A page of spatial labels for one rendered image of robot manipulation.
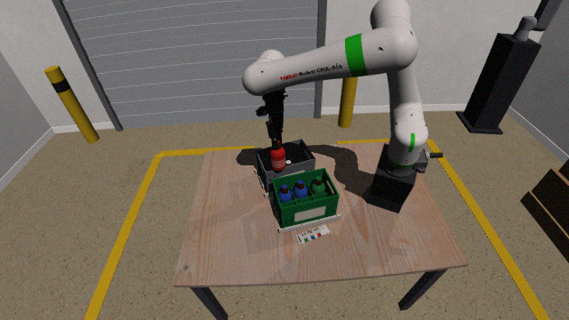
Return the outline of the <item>red bottle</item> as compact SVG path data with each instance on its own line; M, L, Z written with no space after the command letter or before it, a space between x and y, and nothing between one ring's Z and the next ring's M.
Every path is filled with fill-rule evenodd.
M281 171L285 168L285 149L281 146L280 140L277 142L278 149L272 148L270 150L270 163L272 169Z

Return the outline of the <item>green crate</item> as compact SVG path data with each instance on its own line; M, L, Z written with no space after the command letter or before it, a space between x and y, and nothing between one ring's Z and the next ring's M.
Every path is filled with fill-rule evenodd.
M320 176L325 184L325 193L313 196L310 188L317 176ZM308 197L295 199L293 188L297 185L298 180L303 180L304 185L308 189ZM334 190L332 183L319 170L272 179L274 204L278 212L281 228L335 215L337 207L336 194L335 191L332 192L327 181ZM280 203L277 193L284 184L291 190L293 200Z

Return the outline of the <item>white paper pick list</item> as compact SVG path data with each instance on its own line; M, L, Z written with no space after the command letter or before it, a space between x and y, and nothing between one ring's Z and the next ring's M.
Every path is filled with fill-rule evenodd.
M304 244L308 241L311 241L315 238L318 238L320 236L326 235L328 233L331 233L330 230L328 229L328 227L324 224L322 226L319 226L317 228L313 228L309 231L303 232L301 234L298 234L296 236L299 244Z

